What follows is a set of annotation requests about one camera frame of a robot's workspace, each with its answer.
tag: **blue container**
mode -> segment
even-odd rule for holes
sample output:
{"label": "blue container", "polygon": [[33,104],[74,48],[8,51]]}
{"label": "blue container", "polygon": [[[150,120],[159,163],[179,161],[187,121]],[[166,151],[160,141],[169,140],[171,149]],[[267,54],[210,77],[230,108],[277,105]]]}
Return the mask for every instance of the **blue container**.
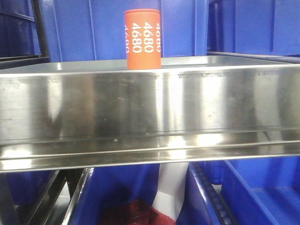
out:
{"label": "blue container", "polygon": [[298,225],[300,158],[225,161],[221,194],[241,225]]}
{"label": "blue container", "polygon": [[33,204],[49,180],[52,171],[8,173],[7,181],[15,205]]}
{"label": "blue container", "polygon": [[209,0],[40,0],[51,61],[125,59],[124,12],[161,12],[162,55],[206,55]]}
{"label": "blue container", "polygon": [[[158,188],[158,170],[158,164],[94,168],[71,225],[98,225],[103,209],[124,205],[134,199],[152,205]],[[187,171],[185,201],[177,224],[220,225],[192,164]]]}
{"label": "blue container", "polygon": [[0,57],[39,55],[30,0],[0,0]]}
{"label": "blue container", "polygon": [[210,4],[210,49],[299,54],[299,12],[299,0],[215,0]]}
{"label": "blue container", "polygon": [[224,179],[223,161],[198,162],[212,184],[222,184]]}

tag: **metal tray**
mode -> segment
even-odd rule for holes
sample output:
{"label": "metal tray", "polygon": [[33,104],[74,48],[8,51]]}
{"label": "metal tray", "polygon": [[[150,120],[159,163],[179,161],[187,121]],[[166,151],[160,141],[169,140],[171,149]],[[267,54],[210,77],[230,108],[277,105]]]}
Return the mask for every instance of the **metal tray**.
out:
{"label": "metal tray", "polygon": [[0,74],[0,171],[299,154],[300,67],[228,56]]}

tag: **orange battery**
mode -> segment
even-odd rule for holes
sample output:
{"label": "orange battery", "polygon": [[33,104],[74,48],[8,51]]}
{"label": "orange battery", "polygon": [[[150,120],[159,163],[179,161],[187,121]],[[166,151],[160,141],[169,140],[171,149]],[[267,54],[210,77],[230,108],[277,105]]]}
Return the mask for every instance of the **orange battery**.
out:
{"label": "orange battery", "polygon": [[128,69],[161,68],[160,12],[133,9],[125,12]]}

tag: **stainless steel tray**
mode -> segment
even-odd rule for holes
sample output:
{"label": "stainless steel tray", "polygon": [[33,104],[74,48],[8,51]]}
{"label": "stainless steel tray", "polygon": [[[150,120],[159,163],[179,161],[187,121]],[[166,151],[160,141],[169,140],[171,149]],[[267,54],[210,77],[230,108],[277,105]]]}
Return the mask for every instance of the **stainless steel tray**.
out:
{"label": "stainless steel tray", "polygon": [[0,171],[299,154],[300,67],[227,56],[0,71]]}

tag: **metal edge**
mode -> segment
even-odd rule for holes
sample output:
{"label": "metal edge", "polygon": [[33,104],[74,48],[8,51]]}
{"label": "metal edge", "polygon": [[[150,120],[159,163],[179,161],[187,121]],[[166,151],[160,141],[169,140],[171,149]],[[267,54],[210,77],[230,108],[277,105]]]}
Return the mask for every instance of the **metal edge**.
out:
{"label": "metal edge", "polygon": [[[126,69],[121,69],[121,70],[97,70],[97,71],[85,71],[84,76],[87,75],[108,75],[108,74],[130,74],[130,75],[188,75],[188,74],[205,74],[205,73],[211,73],[215,71],[220,71],[222,70],[223,73],[231,73],[232,71],[236,69],[255,69],[255,70],[278,70],[278,69],[283,69],[283,68],[300,68],[300,65],[288,63],[288,64],[269,64],[269,65],[239,65],[239,66],[215,66],[215,67],[178,67],[178,68],[161,68],[161,69],[145,69],[145,70],[126,70]],[[83,72],[63,72],[63,73],[58,73],[58,72],[37,72],[37,73],[3,73],[0,74],[1,78],[16,78],[16,77],[22,77],[22,78],[34,78],[37,76],[53,76],[53,75],[72,75],[72,76],[82,76]]]}
{"label": "metal edge", "polygon": [[300,58],[298,57],[280,56],[280,55],[241,54],[235,52],[207,52],[207,55],[233,56],[233,57],[242,57],[242,58],[256,59],[256,60],[286,62],[286,63],[293,63],[293,64],[300,63]]}
{"label": "metal edge", "polygon": [[[270,136],[280,132],[280,138],[272,138]],[[16,143],[0,143],[1,160],[12,159],[32,159],[45,157],[65,157],[91,154],[106,154],[117,152],[137,152],[137,151],[166,151],[166,150],[192,150],[192,149],[228,149],[228,148],[243,148],[255,147],[264,145],[279,145],[279,144],[296,144],[300,143],[300,130],[269,130],[269,131],[252,131],[252,132],[237,132],[237,133],[187,133],[185,134],[148,134],[134,136],[111,136],[111,137],[95,137],[95,138],[79,138],[66,140],[45,140],[37,142],[16,142]],[[264,139],[250,139],[249,136],[257,137],[259,134],[264,135]],[[169,146],[172,139],[182,139],[187,143],[181,146]],[[202,142],[205,138],[218,138],[219,141],[214,143]],[[70,143],[76,143],[78,151],[74,151],[70,147]],[[29,149],[27,155],[17,154],[18,150]]]}
{"label": "metal edge", "polygon": [[83,169],[66,170],[67,186],[69,189],[70,198],[73,197],[82,173]]}
{"label": "metal edge", "polygon": [[70,204],[68,206],[67,212],[65,214],[65,217],[63,219],[63,222],[61,225],[69,225],[74,213],[74,210],[76,209],[76,206],[78,204],[78,201],[80,199],[80,196],[82,194],[82,191],[85,187],[85,183],[89,175],[93,173],[93,168],[84,168],[83,172],[80,176],[80,179],[78,181],[77,187],[74,191],[74,194],[71,198]]}
{"label": "metal edge", "polygon": [[244,146],[236,148],[194,148],[176,150],[135,150],[88,155],[49,156],[0,160],[0,173],[73,169],[112,165],[211,161],[240,158],[266,158],[300,155],[300,143]]}
{"label": "metal edge", "polygon": [[7,60],[7,61],[0,62],[0,69],[23,67],[23,66],[29,66],[38,63],[47,63],[47,62],[49,62],[49,57],[36,58],[35,56],[30,57],[29,59]]}
{"label": "metal edge", "polygon": [[4,57],[0,58],[0,62],[11,61],[11,60],[25,60],[25,59],[33,59],[40,58],[40,55],[24,55],[24,56],[14,56],[14,57]]}
{"label": "metal edge", "polygon": [[[265,127],[249,127],[244,130],[239,130],[236,128],[226,128],[226,129],[203,129],[203,130],[178,130],[178,131],[158,131],[158,132],[150,132],[150,133],[131,133],[131,134],[120,134],[120,135],[103,135],[103,136],[96,136],[96,135],[87,135],[87,136],[64,136],[60,137],[57,140],[57,137],[50,137],[50,138],[40,138],[40,139],[14,139],[14,140],[1,140],[0,141],[0,148],[3,146],[9,145],[19,145],[19,144],[40,144],[40,143],[64,143],[64,142],[78,142],[78,141],[96,141],[96,140],[129,140],[132,138],[153,138],[153,137],[173,137],[173,136],[192,136],[192,135],[222,135],[228,136],[232,135],[235,137],[246,137],[247,135],[251,135],[254,133],[262,132],[264,135],[269,136],[272,132],[281,132],[282,134],[288,134],[288,132],[299,133],[300,127],[299,125],[295,127],[284,127],[284,126],[265,126]],[[290,138],[290,139],[278,139],[272,140],[272,143],[282,143],[282,142],[289,142],[289,141],[297,141],[300,140],[299,138]]]}

